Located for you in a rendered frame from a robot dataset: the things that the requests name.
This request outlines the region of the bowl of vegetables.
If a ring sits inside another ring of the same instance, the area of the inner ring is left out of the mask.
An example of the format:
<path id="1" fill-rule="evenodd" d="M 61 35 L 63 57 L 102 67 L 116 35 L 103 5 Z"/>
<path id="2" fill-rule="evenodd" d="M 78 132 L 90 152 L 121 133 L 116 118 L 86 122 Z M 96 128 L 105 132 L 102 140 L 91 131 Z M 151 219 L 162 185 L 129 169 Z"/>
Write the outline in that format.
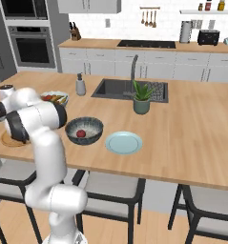
<path id="1" fill-rule="evenodd" d="M 69 101 L 69 95 L 63 91 L 45 91 L 41 94 L 41 99 L 66 106 Z"/>

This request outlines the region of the dark patterned bowl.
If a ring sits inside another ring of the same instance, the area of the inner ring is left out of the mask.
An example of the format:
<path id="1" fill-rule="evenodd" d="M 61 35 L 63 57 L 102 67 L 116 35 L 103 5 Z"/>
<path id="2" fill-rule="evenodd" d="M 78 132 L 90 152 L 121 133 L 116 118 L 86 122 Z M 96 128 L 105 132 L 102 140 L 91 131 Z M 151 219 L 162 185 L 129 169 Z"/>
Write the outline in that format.
<path id="1" fill-rule="evenodd" d="M 65 127 L 65 132 L 74 144 L 87 146 L 96 142 L 101 137 L 103 128 L 103 123 L 99 119 L 84 116 L 70 121 Z M 78 131 L 84 131 L 85 135 L 83 137 L 78 137 Z"/>

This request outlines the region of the light blue plate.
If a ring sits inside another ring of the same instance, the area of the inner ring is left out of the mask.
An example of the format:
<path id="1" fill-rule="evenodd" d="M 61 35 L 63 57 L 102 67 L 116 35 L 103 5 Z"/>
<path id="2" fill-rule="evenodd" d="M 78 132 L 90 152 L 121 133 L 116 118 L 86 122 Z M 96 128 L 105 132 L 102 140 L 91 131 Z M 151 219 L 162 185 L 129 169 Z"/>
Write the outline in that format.
<path id="1" fill-rule="evenodd" d="M 116 154 L 133 154 L 142 148 L 142 139 L 133 132 L 114 132 L 105 141 L 106 148 Z"/>

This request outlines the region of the white wall shelf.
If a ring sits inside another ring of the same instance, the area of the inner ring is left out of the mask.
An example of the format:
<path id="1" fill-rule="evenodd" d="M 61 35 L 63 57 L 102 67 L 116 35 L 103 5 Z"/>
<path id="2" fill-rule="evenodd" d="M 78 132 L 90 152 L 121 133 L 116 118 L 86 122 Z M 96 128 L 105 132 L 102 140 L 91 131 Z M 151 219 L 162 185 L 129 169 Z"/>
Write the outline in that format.
<path id="1" fill-rule="evenodd" d="M 228 10 L 180 10 L 180 14 L 228 14 Z"/>

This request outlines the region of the black toaster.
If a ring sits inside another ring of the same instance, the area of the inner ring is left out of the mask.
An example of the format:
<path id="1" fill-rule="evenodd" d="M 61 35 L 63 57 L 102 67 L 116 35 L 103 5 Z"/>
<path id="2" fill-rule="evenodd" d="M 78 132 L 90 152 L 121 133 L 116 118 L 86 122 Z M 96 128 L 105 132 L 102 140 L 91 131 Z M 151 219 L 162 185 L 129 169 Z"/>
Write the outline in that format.
<path id="1" fill-rule="evenodd" d="M 202 45 L 216 46 L 219 40 L 219 30 L 200 30 L 197 37 L 197 43 Z"/>

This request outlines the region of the black stool with grey seat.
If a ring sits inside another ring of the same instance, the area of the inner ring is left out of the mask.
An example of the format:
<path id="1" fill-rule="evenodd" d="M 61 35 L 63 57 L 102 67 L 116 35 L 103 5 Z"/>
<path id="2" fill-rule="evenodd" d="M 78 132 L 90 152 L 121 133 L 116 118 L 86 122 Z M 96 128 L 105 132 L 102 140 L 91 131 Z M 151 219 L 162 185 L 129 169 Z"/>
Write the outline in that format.
<path id="1" fill-rule="evenodd" d="M 25 205 L 37 243 L 42 244 L 43 240 L 32 208 L 25 203 L 26 189 L 35 178 L 36 170 L 33 163 L 8 159 L 0 168 L 0 200 Z"/>
<path id="2" fill-rule="evenodd" d="M 78 229 L 83 231 L 83 214 L 127 222 L 128 244 L 134 244 L 135 204 L 138 204 L 137 223 L 140 223 L 145 185 L 144 178 L 89 172 L 84 188 L 88 203 L 76 216 Z"/>
<path id="3" fill-rule="evenodd" d="M 228 191 L 178 184 L 169 230 L 177 210 L 184 210 L 188 217 L 185 244 L 192 244 L 196 235 L 228 241 Z"/>

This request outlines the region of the potted green plant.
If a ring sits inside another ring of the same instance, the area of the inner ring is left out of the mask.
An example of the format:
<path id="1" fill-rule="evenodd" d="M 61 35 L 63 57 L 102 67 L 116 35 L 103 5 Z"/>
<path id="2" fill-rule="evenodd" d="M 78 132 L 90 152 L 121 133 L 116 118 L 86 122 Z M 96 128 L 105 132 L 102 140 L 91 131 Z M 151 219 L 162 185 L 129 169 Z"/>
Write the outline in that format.
<path id="1" fill-rule="evenodd" d="M 137 114 L 146 114 L 150 109 L 150 97 L 155 89 L 149 89 L 147 84 L 141 87 L 135 80 L 133 81 L 133 85 L 135 88 L 134 111 Z"/>

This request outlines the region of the built-in microwave oven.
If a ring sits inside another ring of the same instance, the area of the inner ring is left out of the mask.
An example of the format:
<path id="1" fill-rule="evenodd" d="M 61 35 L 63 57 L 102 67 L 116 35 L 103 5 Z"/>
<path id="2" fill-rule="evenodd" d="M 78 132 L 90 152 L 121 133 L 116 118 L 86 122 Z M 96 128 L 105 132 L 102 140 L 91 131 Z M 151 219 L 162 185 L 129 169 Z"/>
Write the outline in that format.
<path id="1" fill-rule="evenodd" d="M 45 0 L 1 0 L 7 19 L 47 20 Z"/>

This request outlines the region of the rail with hanging wooden tools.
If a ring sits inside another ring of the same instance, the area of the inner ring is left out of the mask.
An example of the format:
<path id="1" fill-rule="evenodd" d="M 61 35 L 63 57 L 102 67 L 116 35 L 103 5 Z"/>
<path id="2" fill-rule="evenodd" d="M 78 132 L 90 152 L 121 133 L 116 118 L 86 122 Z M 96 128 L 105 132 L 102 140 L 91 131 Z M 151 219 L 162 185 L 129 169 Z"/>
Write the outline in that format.
<path id="1" fill-rule="evenodd" d="M 156 27 L 156 14 L 160 10 L 160 7 L 140 7 L 142 11 L 141 24 L 145 27 Z"/>

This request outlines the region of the steel built-in oven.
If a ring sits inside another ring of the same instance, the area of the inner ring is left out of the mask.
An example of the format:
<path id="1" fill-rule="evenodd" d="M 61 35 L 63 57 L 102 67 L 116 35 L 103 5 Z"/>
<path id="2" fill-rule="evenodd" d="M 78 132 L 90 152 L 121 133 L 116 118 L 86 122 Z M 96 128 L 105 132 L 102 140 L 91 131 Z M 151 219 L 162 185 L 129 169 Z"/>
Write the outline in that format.
<path id="1" fill-rule="evenodd" d="M 19 67 L 55 68 L 48 27 L 9 26 L 9 32 Z"/>

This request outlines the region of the wooden knife block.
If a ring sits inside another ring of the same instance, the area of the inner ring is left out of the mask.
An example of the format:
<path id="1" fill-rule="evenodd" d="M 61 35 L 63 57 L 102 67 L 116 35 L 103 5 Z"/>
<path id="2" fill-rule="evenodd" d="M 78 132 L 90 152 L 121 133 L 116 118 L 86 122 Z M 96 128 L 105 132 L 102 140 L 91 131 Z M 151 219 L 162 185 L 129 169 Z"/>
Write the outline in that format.
<path id="1" fill-rule="evenodd" d="M 73 41 L 77 41 L 81 39 L 79 29 L 74 22 L 70 23 L 70 33 Z"/>

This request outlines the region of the white wall cupboard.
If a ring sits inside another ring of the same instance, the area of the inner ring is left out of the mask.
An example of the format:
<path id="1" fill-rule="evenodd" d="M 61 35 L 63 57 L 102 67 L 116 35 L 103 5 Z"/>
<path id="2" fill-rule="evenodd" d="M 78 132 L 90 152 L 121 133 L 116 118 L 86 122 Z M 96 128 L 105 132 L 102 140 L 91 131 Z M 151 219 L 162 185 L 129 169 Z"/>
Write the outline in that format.
<path id="1" fill-rule="evenodd" d="M 60 13 L 120 13 L 121 0 L 57 0 Z"/>

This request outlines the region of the dark grey sink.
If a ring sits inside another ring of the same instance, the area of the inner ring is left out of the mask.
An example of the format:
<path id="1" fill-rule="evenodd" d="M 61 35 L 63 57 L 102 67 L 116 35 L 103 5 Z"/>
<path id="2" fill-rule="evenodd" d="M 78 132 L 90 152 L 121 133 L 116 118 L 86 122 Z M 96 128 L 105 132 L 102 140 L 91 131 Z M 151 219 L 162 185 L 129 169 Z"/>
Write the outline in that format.
<path id="1" fill-rule="evenodd" d="M 140 87 L 148 85 L 148 89 L 155 89 L 151 96 L 150 101 L 156 103 L 168 103 L 168 84 L 165 82 L 150 82 L 138 81 Z M 129 92 L 135 92 L 135 87 L 131 84 L 130 80 L 117 80 L 103 78 L 92 94 L 96 98 L 109 98 L 120 100 L 132 100 L 133 97 Z"/>

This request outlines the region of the black hob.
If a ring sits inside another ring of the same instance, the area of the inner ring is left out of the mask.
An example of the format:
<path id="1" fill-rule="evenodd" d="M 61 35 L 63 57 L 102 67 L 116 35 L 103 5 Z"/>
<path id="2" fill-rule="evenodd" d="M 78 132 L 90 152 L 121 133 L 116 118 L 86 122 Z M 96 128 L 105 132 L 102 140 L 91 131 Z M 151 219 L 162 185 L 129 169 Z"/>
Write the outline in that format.
<path id="1" fill-rule="evenodd" d="M 121 40 L 118 47 L 175 49 L 175 41 Z"/>

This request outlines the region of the grey sink tap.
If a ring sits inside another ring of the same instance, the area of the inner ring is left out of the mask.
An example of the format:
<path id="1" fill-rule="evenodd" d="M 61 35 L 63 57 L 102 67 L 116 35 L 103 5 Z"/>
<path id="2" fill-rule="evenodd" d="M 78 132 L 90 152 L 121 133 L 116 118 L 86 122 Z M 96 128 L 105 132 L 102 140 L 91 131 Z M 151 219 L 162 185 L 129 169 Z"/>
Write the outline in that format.
<path id="1" fill-rule="evenodd" d="M 123 92 L 124 96 L 133 96 L 133 81 L 135 80 L 135 65 L 138 59 L 138 55 L 136 54 L 134 56 L 133 62 L 132 62 L 132 66 L 131 66 L 131 80 L 130 80 L 130 88 L 128 90 L 126 90 L 125 92 Z"/>

